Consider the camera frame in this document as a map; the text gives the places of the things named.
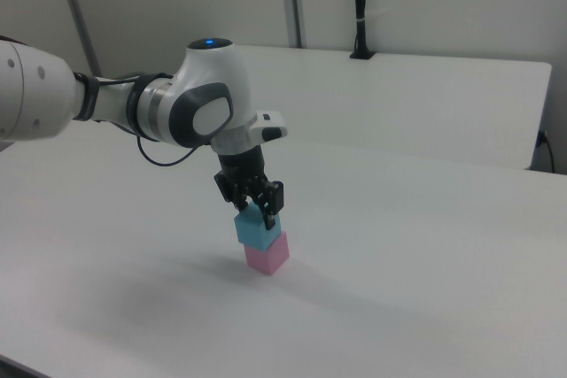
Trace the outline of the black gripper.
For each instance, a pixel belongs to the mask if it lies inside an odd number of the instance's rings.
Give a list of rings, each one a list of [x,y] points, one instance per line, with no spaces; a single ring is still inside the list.
[[[239,211],[247,208],[247,197],[256,199],[267,230],[276,225],[276,215],[284,208],[284,185],[268,181],[264,173],[262,149],[236,155],[219,155],[221,171],[214,176],[223,199]]]

